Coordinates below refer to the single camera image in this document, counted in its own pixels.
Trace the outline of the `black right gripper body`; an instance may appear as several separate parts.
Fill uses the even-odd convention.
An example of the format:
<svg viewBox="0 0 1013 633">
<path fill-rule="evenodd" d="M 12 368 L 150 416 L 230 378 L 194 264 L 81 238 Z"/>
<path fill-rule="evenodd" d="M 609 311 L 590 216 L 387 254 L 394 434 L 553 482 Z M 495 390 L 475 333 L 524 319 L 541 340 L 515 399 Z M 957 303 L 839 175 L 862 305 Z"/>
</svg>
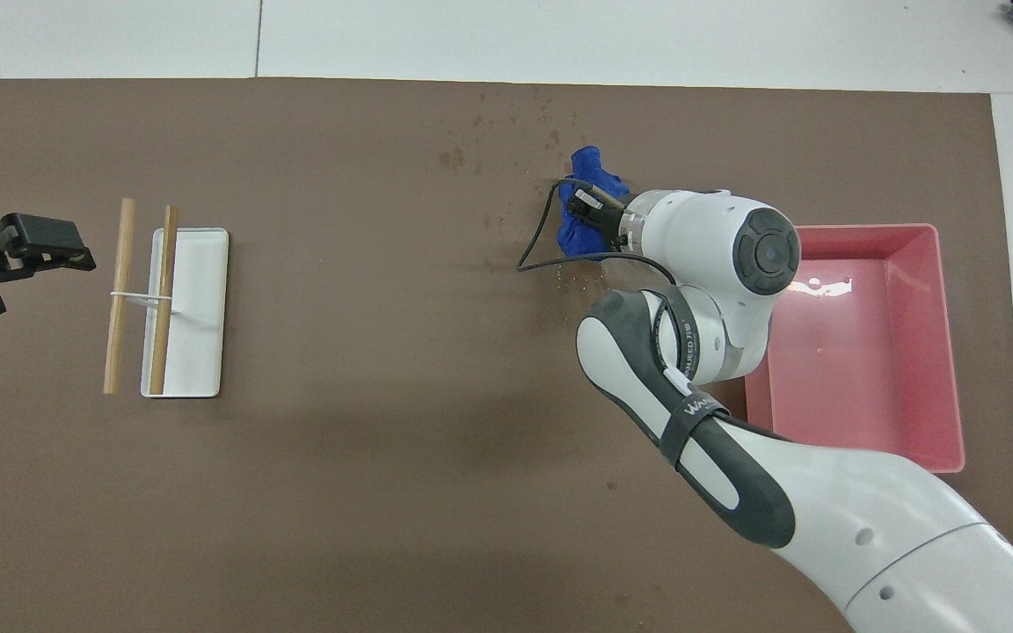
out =
<svg viewBox="0 0 1013 633">
<path fill-rule="evenodd" d="M 598 229 L 603 247 L 607 251 L 623 251 L 626 242 L 620 232 L 623 214 L 623 206 L 603 205 L 590 211 L 591 227 Z"/>
</svg>

